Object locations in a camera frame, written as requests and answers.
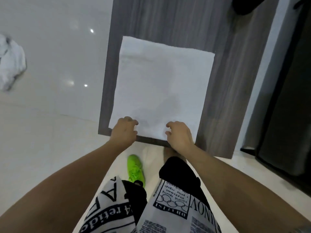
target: wooden table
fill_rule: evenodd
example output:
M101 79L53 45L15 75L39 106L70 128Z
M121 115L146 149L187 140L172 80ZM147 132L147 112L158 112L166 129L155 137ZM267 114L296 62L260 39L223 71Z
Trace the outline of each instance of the wooden table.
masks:
M114 0L98 133L108 128L123 36L215 53L196 145L231 158L278 0L237 16L232 0ZM166 141L138 141L167 146Z

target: person's left hand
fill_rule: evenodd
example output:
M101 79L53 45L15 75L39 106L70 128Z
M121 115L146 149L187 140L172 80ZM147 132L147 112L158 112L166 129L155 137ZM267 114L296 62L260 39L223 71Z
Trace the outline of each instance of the person's left hand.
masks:
M135 125L138 125L138 121L133 120L131 117L120 118L112 129L110 141L123 150L127 149L136 141L137 131L134 131Z

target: shoelace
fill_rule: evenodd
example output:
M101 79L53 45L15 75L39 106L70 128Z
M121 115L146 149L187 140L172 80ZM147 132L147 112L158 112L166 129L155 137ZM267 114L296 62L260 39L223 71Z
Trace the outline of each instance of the shoelace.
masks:
M139 176L139 171L140 171L140 168L135 165L131 170L130 170L130 179L133 180L133 181L136 181L138 180L138 176Z

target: green shoe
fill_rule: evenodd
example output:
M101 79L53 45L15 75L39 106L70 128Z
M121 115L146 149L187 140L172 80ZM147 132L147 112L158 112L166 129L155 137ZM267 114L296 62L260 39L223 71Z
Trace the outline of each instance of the green shoe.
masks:
M143 187L145 188L145 177L142 172L142 163L137 155L131 154L127 158L127 173L130 182L139 180L143 183Z

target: forearm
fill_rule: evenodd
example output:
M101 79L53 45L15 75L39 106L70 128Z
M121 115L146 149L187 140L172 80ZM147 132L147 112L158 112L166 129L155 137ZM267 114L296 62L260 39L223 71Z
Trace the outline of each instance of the forearm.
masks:
M193 146L186 151L208 191L239 232L289 232L310 224L274 192Z
M122 151L107 142L55 172L0 217L0 231L71 232Z

